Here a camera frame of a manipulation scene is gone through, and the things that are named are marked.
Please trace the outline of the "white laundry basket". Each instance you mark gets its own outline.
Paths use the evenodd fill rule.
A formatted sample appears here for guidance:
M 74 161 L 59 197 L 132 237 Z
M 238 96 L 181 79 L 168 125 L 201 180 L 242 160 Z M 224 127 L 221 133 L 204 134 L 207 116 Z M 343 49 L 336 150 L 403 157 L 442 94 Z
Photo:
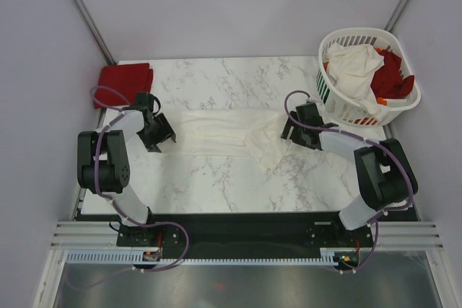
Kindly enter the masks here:
M 318 49 L 318 96 L 341 122 L 384 126 L 415 108 L 421 92 L 396 37 L 353 27 L 327 34 Z

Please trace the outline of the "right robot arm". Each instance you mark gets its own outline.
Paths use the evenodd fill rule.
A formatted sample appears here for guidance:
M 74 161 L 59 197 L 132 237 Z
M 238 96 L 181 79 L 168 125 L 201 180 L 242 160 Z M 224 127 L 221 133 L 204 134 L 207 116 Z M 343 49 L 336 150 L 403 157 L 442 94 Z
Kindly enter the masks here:
M 378 218 L 381 211 L 411 204 L 418 183 L 400 142 L 365 139 L 335 123 L 324 123 L 317 105 L 307 102 L 289 111 L 282 139 L 310 149 L 328 151 L 354 164 L 359 195 L 338 213 L 331 227 L 332 240 L 348 245 L 357 229 Z

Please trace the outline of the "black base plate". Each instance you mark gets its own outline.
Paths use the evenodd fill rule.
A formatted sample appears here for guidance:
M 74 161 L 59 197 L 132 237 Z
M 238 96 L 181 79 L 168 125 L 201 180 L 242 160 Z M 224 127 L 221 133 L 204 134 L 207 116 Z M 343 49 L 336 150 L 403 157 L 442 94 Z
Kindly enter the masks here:
M 155 214 L 152 228 L 120 226 L 119 247 L 160 246 L 168 258 L 314 258 L 323 248 L 365 249 L 370 228 L 346 231 L 335 212 Z

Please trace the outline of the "folded red t shirt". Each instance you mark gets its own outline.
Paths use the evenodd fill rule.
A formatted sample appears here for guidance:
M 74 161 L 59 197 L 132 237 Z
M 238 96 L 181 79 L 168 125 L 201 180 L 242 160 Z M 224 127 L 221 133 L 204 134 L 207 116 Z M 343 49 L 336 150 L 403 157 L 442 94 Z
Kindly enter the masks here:
M 149 63 L 105 66 L 99 76 L 94 96 L 111 107 L 132 105 L 140 92 L 150 92 L 154 71 Z

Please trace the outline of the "white t shirt red print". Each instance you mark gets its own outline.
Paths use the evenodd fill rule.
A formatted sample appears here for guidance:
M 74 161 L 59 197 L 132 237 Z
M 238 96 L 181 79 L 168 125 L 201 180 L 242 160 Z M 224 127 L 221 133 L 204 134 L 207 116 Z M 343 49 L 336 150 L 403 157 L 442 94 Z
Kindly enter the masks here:
M 287 115 L 274 110 L 172 110 L 166 112 L 176 142 L 160 145 L 163 154 L 244 157 L 274 170 L 291 142 L 281 138 Z

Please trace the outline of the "white t shirt in basket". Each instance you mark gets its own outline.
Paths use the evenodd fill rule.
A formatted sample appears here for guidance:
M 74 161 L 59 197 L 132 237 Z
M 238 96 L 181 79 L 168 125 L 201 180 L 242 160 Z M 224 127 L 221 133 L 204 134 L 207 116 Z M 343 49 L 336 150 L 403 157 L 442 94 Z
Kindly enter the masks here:
M 377 120 L 385 116 L 371 89 L 375 72 L 383 66 L 383 57 L 372 45 L 342 46 L 334 43 L 326 52 L 327 73 L 335 88 Z

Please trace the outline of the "left aluminium frame post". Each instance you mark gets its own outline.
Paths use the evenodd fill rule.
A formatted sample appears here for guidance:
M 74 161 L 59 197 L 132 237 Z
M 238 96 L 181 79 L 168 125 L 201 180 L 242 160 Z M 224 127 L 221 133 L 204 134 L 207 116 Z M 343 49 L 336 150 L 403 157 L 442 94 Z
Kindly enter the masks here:
M 114 59 L 112 53 L 110 52 L 108 46 L 106 45 L 92 15 L 90 14 L 89 9 L 87 8 L 84 0 L 71 0 L 72 4 L 76 8 L 79 16 L 81 17 L 85 27 L 89 30 L 92 39 L 97 45 L 100 53 L 102 54 L 105 62 L 109 66 L 116 65 L 116 60 Z

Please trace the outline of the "aluminium rail front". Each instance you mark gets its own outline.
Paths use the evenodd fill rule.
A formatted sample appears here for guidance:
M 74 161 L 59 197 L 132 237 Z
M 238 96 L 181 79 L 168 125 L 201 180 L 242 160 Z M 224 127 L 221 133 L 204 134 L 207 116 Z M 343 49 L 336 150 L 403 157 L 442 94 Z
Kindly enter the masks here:
M 442 250 L 443 241 L 430 221 L 384 221 L 379 224 L 379 251 Z M 54 250 L 112 250 L 116 232 L 102 221 L 60 221 L 51 240 Z

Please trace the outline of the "red t shirt in basket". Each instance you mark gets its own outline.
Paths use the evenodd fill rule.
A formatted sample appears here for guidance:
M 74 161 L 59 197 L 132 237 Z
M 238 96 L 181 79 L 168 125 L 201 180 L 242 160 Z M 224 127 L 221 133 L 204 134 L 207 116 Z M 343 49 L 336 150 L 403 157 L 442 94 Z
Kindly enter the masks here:
M 403 78 L 400 73 L 402 58 L 395 53 L 377 49 L 384 65 L 372 79 L 371 89 L 377 99 L 404 99 L 414 88 L 414 75 Z

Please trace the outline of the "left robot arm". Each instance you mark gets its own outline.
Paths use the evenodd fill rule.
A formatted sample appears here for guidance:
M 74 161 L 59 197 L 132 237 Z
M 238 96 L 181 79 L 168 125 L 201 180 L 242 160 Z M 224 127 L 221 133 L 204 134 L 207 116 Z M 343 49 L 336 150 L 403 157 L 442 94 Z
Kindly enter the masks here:
M 108 202 L 125 226 L 142 245 L 152 245 L 158 228 L 149 222 L 150 208 L 130 185 L 131 168 L 126 143 L 138 138 L 149 153 L 160 153 L 159 145 L 176 141 L 176 134 L 161 102 L 148 92 L 136 94 L 134 103 L 116 110 L 105 126 L 83 131 L 77 138 L 77 180 L 79 186 Z

